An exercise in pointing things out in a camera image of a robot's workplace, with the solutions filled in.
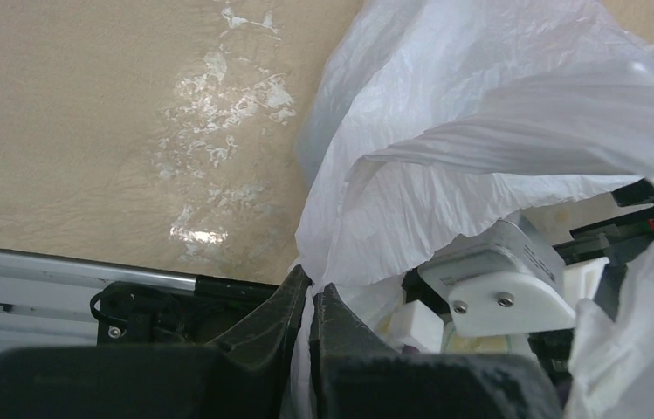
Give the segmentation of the white plastic bag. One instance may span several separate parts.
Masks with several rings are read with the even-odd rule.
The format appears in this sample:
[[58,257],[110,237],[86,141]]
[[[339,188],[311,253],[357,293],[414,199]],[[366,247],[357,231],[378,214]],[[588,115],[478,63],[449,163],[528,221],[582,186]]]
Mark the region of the white plastic bag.
[[[313,281],[365,286],[517,210],[654,185],[654,45],[597,1],[367,1],[298,140]],[[568,418],[654,418],[654,242],[579,305]]]

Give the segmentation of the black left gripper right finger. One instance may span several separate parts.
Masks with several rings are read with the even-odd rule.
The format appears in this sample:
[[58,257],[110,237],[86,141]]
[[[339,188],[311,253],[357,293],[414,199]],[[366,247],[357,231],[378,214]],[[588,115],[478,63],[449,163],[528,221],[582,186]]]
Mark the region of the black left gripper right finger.
[[341,300],[313,300],[310,351],[319,418],[561,418],[553,384],[516,354],[402,354]]

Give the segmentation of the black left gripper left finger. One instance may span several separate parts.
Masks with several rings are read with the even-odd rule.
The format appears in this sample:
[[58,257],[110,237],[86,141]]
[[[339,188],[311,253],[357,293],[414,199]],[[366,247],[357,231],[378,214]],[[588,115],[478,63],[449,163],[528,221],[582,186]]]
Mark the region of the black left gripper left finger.
[[276,418],[310,283],[293,269],[204,344],[2,352],[0,418]]

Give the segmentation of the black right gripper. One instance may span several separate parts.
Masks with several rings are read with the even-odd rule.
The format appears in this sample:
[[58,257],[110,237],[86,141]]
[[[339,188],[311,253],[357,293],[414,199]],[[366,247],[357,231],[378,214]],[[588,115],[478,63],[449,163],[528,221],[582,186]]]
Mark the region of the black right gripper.
[[[641,180],[615,190],[613,198],[618,206],[631,207],[632,212],[573,229],[568,242],[551,244],[566,265],[599,257],[609,259],[596,294],[591,300],[610,317],[616,316],[619,291],[628,263],[654,240],[654,187]],[[419,279],[416,268],[403,280],[403,289],[408,299],[423,302],[434,313],[451,322],[449,307]],[[549,375],[568,374],[568,357],[573,343],[574,327],[525,335],[534,353],[533,357]]]

